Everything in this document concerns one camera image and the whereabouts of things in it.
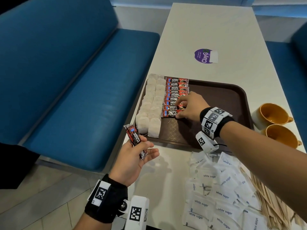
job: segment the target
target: round purple sticker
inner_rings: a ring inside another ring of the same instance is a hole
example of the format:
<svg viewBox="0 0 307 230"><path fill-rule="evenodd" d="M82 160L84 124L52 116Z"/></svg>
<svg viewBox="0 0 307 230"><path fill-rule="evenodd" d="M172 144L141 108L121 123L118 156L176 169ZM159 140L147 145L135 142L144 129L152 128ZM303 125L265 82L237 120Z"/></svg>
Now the round purple sticker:
<svg viewBox="0 0 307 230"><path fill-rule="evenodd" d="M204 64L212 64L212 62L209 62L210 60L210 49L198 49L195 52L195 59L199 62L202 62Z"/></svg>

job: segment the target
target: yellow mug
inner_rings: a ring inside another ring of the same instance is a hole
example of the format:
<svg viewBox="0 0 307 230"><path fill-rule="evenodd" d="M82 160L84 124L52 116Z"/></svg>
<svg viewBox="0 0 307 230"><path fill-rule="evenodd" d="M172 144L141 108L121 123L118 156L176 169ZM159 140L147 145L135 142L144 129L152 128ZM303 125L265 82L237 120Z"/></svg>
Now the yellow mug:
<svg viewBox="0 0 307 230"><path fill-rule="evenodd" d="M272 124L284 125L293 121L283 108L273 103L262 104L252 113L251 118L259 130Z"/></svg>
<svg viewBox="0 0 307 230"><path fill-rule="evenodd" d="M296 136L292 131L288 128L273 124L261 131L261 134L274 139L280 143L290 146L291 148L297 148L298 146L302 145L302 142L297 140Z"/></svg>

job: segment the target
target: person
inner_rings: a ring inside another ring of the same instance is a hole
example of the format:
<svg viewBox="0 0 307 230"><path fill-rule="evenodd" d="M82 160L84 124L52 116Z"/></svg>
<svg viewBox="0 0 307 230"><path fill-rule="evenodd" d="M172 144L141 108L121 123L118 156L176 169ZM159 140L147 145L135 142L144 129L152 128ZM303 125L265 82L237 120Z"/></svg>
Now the person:
<svg viewBox="0 0 307 230"><path fill-rule="evenodd" d="M209 105L201 95L190 92L181 96L175 105L183 102L186 109L176 115L177 119L199 121L201 112ZM265 137L243 125L229 121L220 130L220 137L233 154L258 177L272 192L307 221L307 155L269 137ZM109 177L131 185L138 178L145 163L159 156L159 150L143 136L141 143L132 147L126 142L118 155ZM147 149L144 161L139 153ZM75 230L109 230L112 224L103 224L83 214Z"/></svg>

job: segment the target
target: wrist strap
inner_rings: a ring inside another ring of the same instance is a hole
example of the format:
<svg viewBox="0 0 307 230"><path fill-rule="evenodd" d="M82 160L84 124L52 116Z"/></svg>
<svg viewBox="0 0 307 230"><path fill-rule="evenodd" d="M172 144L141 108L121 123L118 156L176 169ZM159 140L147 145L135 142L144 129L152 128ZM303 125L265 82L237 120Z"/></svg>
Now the wrist strap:
<svg viewBox="0 0 307 230"><path fill-rule="evenodd" d="M96 184L84 212L99 222L112 223L116 215L123 214L119 209L125 199L128 200L128 188L106 174Z"/></svg>
<svg viewBox="0 0 307 230"><path fill-rule="evenodd" d="M219 137L223 126L234 121L232 115L218 107L208 107L201 111L202 131L211 139Z"/></svg>

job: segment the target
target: tray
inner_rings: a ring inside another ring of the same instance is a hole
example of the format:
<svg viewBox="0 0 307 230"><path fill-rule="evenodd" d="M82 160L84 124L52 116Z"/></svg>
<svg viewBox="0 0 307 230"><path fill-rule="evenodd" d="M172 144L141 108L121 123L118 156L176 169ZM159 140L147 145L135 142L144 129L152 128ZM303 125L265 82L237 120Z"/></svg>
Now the tray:
<svg viewBox="0 0 307 230"><path fill-rule="evenodd" d="M200 94L212 107L219 107L233 115L233 118L240 124L254 129L248 101L245 91L232 84L217 83L210 81L189 81L190 91ZM149 141L168 143L178 146L201 149L195 135L201 131L200 121L188 119L162 118L159 138L148 137ZM224 144L219 137L215 139L217 143ZM231 153L228 147L220 145L220 150Z"/></svg>

